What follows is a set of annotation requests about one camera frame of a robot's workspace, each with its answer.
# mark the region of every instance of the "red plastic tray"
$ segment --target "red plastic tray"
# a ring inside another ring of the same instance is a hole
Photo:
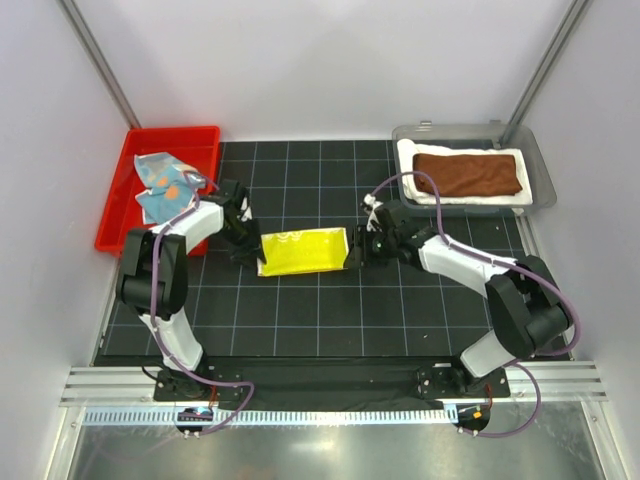
[[[220,163],[218,127],[139,128],[130,130],[124,141],[109,197],[102,214],[95,247],[120,257],[127,232],[143,225],[142,209],[135,196],[144,190],[133,165],[134,155],[168,152],[178,160],[215,180]],[[203,193],[211,191],[208,186]],[[197,245],[192,255],[204,255],[208,241]]]

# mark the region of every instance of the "folded brown cloth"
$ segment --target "folded brown cloth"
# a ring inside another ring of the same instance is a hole
[[[516,177],[513,155],[431,155],[413,156],[413,169],[433,178],[443,197],[493,197],[515,195],[522,190]],[[433,194],[431,184],[414,175],[416,188]]]

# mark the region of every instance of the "gray plastic container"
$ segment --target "gray plastic container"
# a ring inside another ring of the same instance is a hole
[[[406,125],[393,131],[393,152],[396,171],[400,172],[398,140],[408,138],[415,143],[440,145],[449,148],[501,149],[518,148],[522,151],[529,176],[533,203],[531,205],[442,205],[447,215],[492,215],[513,210],[516,215],[532,214],[541,208],[555,205],[556,191],[544,164],[533,132],[522,125],[509,126],[501,123],[485,125],[433,125],[423,122],[420,125]],[[420,205],[407,198],[402,188],[402,179],[398,180],[400,200],[416,216],[430,216],[435,206]]]

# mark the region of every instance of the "white wall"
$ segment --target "white wall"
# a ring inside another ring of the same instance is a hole
[[[80,0],[143,126],[389,138],[509,119],[569,0]]]
[[[525,123],[536,134],[558,204],[534,226],[584,322],[593,358],[640,445],[640,3],[593,2]],[[638,457],[633,460],[638,468]]]
[[[42,478],[115,266],[93,250],[126,126],[56,3],[0,15],[0,478]]]

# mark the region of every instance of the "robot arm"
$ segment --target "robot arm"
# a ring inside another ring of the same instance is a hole
[[[116,285],[116,296],[133,308],[152,331],[151,258],[156,235],[164,228],[133,229],[127,234]],[[211,235],[226,240],[231,257],[256,267],[265,262],[258,222],[251,218],[247,190],[238,182],[224,181],[214,195],[202,197],[198,209],[164,235],[161,243],[158,277],[158,330],[169,351],[189,370],[208,375],[206,355],[193,336],[184,311],[187,299],[187,254]],[[164,364],[178,370],[165,356]]]
[[[510,361],[532,357],[572,325],[552,292],[492,263],[517,263],[555,285],[538,257],[530,255],[517,262],[464,245],[472,252],[466,255],[450,247],[435,229],[423,228],[411,219],[397,200],[382,204],[367,195],[364,205],[369,221],[354,232],[345,267],[362,268],[398,258],[419,270],[449,277],[487,299],[493,330],[459,352],[452,365],[458,370],[454,377],[461,393]],[[491,263],[474,257],[474,253]]]

